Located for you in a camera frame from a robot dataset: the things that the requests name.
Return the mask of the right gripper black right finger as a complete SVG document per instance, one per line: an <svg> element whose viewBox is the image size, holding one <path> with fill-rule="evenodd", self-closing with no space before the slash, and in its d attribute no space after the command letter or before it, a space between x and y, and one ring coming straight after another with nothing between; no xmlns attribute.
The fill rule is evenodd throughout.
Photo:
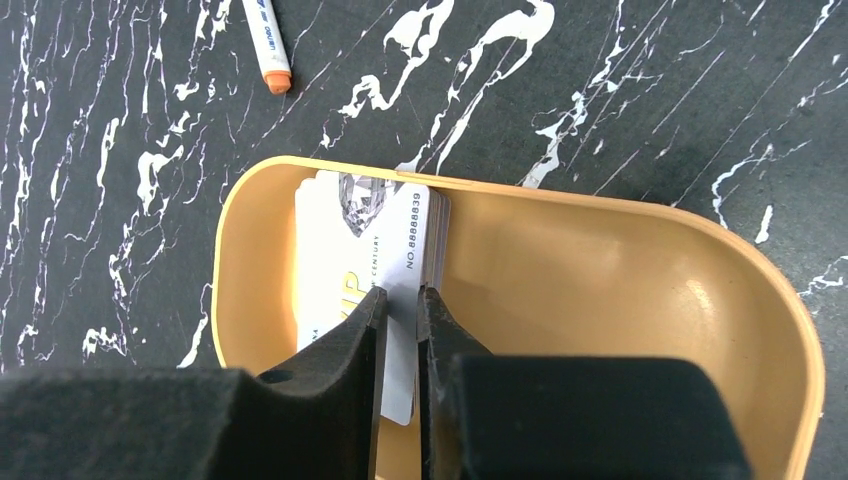
<svg viewBox="0 0 848 480"><path fill-rule="evenodd" d="M749 479L714 383L675 358L498 355L417 306L425 479Z"/></svg>

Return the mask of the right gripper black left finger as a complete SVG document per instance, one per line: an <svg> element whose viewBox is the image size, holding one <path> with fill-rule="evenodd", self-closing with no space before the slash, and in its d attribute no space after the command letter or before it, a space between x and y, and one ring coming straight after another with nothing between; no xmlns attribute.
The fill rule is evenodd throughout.
<svg viewBox="0 0 848 480"><path fill-rule="evenodd" d="M5 479L371 479L388 300L259 375L20 369L1 379Z"/></svg>

